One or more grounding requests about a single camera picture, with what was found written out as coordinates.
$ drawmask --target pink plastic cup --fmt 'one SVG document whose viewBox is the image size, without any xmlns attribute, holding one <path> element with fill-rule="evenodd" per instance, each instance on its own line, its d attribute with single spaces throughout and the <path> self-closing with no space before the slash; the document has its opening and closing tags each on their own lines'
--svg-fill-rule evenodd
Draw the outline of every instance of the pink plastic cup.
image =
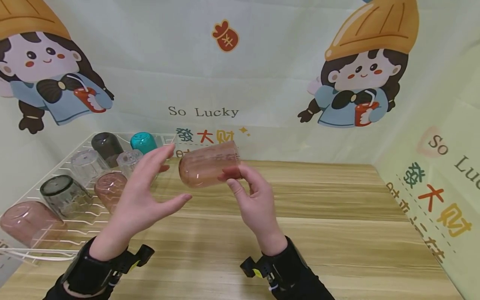
<svg viewBox="0 0 480 300">
<path fill-rule="evenodd" d="M 181 181 L 190 188 L 204 188 L 222 183 L 218 176 L 224 168 L 231 169 L 240 163 L 234 141 L 187 152 L 179 163 Z"/>
<path fill-rule="evenodd" d="M 95 194 L 111 214 L 117 208 L 125 184 L 127 184 L 127 178 L 117 172 L 105 174 L 95 183 Z"/>
<path fill-rule="evenodd" d="M 39 248 L 43 241 L 58 240 L 67 225 L 43 203 L 27 201 L 10 207 L 0 228 L 28 248 Z"/>
</svg>

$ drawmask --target white wire rack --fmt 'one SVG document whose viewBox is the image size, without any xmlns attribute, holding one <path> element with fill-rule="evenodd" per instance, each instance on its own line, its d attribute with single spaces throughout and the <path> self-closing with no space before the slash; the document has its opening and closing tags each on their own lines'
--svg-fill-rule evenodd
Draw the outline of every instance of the white wire rack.
<svg viewBox="0 0 480 300">
<path fill-rule="evenodd" d="M 40 186 L 43 182 L 51 177 L 57 175 L 69 175 L 75 178 L 75 174 L 72 171 L 70 158 L 73 154 L 91 149 L 91 139 L 97 134 L 93 133 L 88 137 L 78 148 L 72 151 L 64 160 L 62 160 L 50 173 L 48 173 L 41 181 L 39 181 L 34 187 L 32 187 L 25 195 L 20 198 L 15 204 L 24 201 L 39 201 L 45 203 L 41 194 Z M 122 133 L 114 132 L 118 137 L 120 144 L 124 150 L 131 150 L 130 138 L 135 133 Z M 174 143 L 176 140 L 176 134 L 152 134 L 155 137 L 157 145 Z M 113 172 L 120 172 L 117 169 L 113 169 Z M 7 240 L 0 240 L 0 255 L 3 254 L 15 260 L 22 261 L 27 264 L 37 265 L 38 261 L 69 261 L 73 260 L 77 252 L 82 245 L 88 242 L 92 237 L 96 236 L 104 225 L 108 222 L 110 217 L 109 212 L 101 204 L 98 197 L 94 194 L 95 181 L 88 183 L 85 187 L 92 194 L 94 198 L 94 204 L 90 207 L 89 211 L 85 212 L 83 216 L 74 220 L 64 220 L 67 224 L 67 228 L 61 230 L 60 238 L 58 240 L 46 240 L 44 237 L 40 237 L 36 245 L 32 248 L 26 248 L 16 241 L 8 242 Z"/>
</svg>

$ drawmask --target wooden tabletop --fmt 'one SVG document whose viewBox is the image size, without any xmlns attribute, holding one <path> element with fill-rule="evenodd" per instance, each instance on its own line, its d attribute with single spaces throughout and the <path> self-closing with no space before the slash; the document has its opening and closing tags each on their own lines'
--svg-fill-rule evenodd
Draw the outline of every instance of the wooden tabletop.
<svg viewBox="0 0 480 300">
<path fill-rule="evenodd" d="M 145 243 L 156 253 L 122 278 L 111 299 L 273 299 L 265 280 L 246 278 L 239 268 L 249 256 L 260 258 L 260 250 L 228 187 L 188 190 L 178 161 L 170 164 L 152 190 L 159 199 L 185 191 L 194 198 L 135 237 L 132 250 Z M 337 300 L 462 299 L 372 166 L 249 164 L 272 183 L 281 227 Z M 0 289 L 1 298 L 41 299 L 68 264 L 24 264 Z"/>
</svg>

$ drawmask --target cartoon girl's hat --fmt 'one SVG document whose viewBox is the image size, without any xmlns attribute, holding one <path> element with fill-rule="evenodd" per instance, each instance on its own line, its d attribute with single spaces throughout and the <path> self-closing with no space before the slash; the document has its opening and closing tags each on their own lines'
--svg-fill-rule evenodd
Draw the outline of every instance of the cartoon girl's hat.
<svg viewBox="0 0 480 300">
<path fill-rule="evenodd" d="M 416 0 L 372 0 L 342 25 L 325 52 L 327 61 L 375 49 L 408 54 L 417 39 Z"/>
<path fill-rule="evenodd" d="M 1 1 L 0 40 L 35 31 L 71 39 L 65 25 L 43 0 Z"/>
</svg>

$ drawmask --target hand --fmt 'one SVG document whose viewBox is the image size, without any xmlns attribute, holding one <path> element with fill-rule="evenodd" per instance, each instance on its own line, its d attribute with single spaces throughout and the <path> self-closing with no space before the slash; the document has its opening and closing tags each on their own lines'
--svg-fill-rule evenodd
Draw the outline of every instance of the hand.
<svg viewBox="0 0 480 300">
<path fill-rule="evenodd" d="M 370 121 L 370 114 L 372 113 L 373 109 L 369 108 L 364 113 L 360 115 L 360 124 L 369 124 Z"/>
<path fill-rule="evenodd" d="M 18 124 L 20 130 L 28 129 L 31 134 L 35 134 L 39 131 L 42 131 L 44 128 L 42 118 L 34 116 L 24 116 Z"/>
<path fill-rule="evenodd" d="M 302 111 L 301 113 L 299 113 L 297 115 L 297 117 L 300 118 L 300 123 L 305 123 L 305 122 L 309 122 L 312 117 L 313 117 L 313 114 L 311 114 L 308 109 Z"/>
<path fill-rule="evenodd" d="M 280 254 L 288 243 L 276 221 L 275 202 L 270 184 L 255 169 L 246 165 L 240 165 L 238 169 L 225 168 L 223 171 L 219 179 L 227 181 L 239 204 L 243 222 L 257 237 L 262 252 L 268 256 Z M 236 180 L 240 178 L 248 182 L 250 194 L 247 194 Z"/>
<path fill-rule="evenodd" d="M 140 160 L 125 185 L 115 213 L 90 247 L 92 257 L 101 261 L 117 257 L 135 234 L 179 211 L 192 198 L 190 194 L 181 194 L 158 203 L 150 192 L 156 174 L 169 169 L 164 163 L 173 156 L 174 149 L 174 144 L 163 146 Z"/>
</svg>

